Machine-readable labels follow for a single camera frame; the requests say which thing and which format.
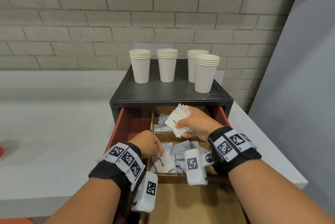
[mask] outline hand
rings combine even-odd
[[[183,127],[189,127],[192,132],[182,133],[183,137],[195,137],[197,136],[203,141],[208,141],[208,136],[216,129],[223,127],[217,121],[207,116],[204,112],[198,108],[188,106],[191,115],[188,118],[181,119],[176,124],[176,128],[181,129]]]
[[[159,139],[148,130],[138,133],[129,142],[141,150],[142,159],[147,159],[152,156],[158,158],[164,153],[164,148]]]

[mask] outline wristband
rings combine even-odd
[[[211,144],[214,170],[219,174],[228,174],[248,160],[262,158],[256,150],[257,146],[245,134],[228,126],[213,131],[208,142]]]
[[[111,179],[122,192],[129,188],[134,192],[146,171],[141,156],[141,150],[134,144],[117,143],[97,160],[98,164],[88,177]]]

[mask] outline black wrist strap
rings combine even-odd
[[[209,137],[208,141],[211,144],[211,150],[212,150],[212,157],[214,160],[214,170],[220,174],[220,175],[228,175],[228,173],[233,170],[235,167],[239,166],[240,164],[248,161],[248,160],[257,160],[261,159],[262,155],[255,149],[255,148],[249,148],[247,150],[244,150],[241,152],[235,144],[233,144],[224,134],[232,131],[233,129],[229,126],[222,127],[219,129],[216,129],[213,131]],[[224,137],[227,142],[229,143],[229,146],[232,147],[238,155],[234,157],[232,160],[227,162],[222,154],[218,151],[217,147],[214,146],[214,142],[221,137]]]
[[[137,155],[141,158],[141,150],[135,146],[133,143],[127,142],[124,143],[128,145]],[[145,170],[142,175],[138,178],[136,183],[136,188],[140,185],[145,174]],[[94,169],[88,175],[89,178],[96,177],[100,179],[111,179],[113,180],[120,188],[121,192],[127,191],[131,187],[131,182],[128,180],[126,174],[122,172],[115,163],[110,163],[105,160],[99,162]]]

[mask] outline white counter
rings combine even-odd
[[[114,128],[125,72],[0,72],[0,218],[53,214],[88,179]],[[307,181],[234,103],[232,127],[299,188]]]

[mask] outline black cabinet top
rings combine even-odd
[[[158,60],[150,60],[149,82],[135,82],[132,66],[110,100],[111,107],[177,106],[179,103],[193,106],[232,106],[232,97],[213,81],[209,93],[198,93],[194,83],[188,81],[187,59],[177,59],[174,81],[161,82]]]

